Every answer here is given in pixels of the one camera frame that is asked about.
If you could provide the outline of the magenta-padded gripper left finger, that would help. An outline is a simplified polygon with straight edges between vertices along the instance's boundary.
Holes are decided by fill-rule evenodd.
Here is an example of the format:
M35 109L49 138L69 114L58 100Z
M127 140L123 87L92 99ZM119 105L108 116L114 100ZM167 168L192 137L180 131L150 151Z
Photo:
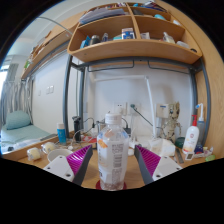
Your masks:
M88 145L68 156L57 156L52 162L44 167L44 170L81 186L92 155L92 146Z

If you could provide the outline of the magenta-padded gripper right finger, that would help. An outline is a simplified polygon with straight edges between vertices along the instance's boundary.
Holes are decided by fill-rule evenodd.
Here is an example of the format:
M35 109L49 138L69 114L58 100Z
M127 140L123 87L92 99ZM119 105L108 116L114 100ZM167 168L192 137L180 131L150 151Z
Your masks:
M181 170L181 167L169 156L160 157L138 145L135 146L134 155L145 185Z

